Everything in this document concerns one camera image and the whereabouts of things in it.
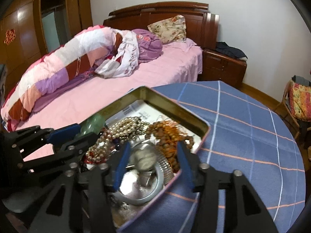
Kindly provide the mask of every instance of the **pearl necklace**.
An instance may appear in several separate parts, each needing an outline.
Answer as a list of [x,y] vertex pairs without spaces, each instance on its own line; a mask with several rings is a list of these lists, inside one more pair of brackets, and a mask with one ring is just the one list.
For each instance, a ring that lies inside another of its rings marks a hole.
[[143,122],[139,117],[126,117],[120,122],[115,123],[109,128],[112,133],[112,139],[128,140],[136,138],[146,133],[145,126],[148,122]]
[[120,146],[120,141],[136,140],[139,135],[146,133],[148,126],[149,123],[141,121],[140,117],[126,117],[115,123],[108,130],[104,130],[96,143],[89,147],[85,154],[86,162],[102,163]]

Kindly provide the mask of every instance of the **floral pillow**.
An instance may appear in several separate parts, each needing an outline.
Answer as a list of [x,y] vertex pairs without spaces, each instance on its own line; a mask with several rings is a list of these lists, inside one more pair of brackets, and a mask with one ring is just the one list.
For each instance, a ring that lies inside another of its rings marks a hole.
[[148,25],[148,30],[157,35],[163,44],[186,41],[186,19],[182,15]]

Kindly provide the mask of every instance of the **bed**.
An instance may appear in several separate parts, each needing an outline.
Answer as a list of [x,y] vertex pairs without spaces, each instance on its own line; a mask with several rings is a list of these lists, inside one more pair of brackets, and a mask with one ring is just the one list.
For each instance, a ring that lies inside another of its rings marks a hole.
[[[147,29],[147,25],[183,15],[186,18],[187,38],[197,43],[187,52],[176,46],[163,47],[163,54],[156,60],[141,63],[129,77],[102,79],[94,76],[79,86],[63,93],[38,113],[32,113],[17,129],[40,125],[42,128],[60,128],[80,123],[104,106],[113,102],[132,88],[171,83],[193,82],[202,72],[202,49],[214,49],[219,16],[211,14],[208,4],[195,2],[159,2],[132,6],[113,11],[105,26],[120,30]],[[52,147],[45,146],[29,155],[31,160],[52,154]]]

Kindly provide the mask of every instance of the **white wall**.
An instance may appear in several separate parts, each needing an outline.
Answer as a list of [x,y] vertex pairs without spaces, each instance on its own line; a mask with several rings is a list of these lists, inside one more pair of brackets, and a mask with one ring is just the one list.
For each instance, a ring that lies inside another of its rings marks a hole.
[[[170,0],[91,0],[93,23],[112,10],[158,1]],[[208,3],[220,15],[219,41],[248,56],[245,83],[281,100],[294,74],[311,80],[311,34],[290,0],[175,1]]]

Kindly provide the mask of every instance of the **wooden nightstand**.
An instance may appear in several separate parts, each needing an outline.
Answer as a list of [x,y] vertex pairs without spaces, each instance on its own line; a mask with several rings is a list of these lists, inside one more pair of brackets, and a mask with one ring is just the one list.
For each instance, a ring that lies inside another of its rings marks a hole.
[[219,52],[203,50],[203,72],[198,81],[221,80],[230,86],[239,88],[242,84],[247,64]]

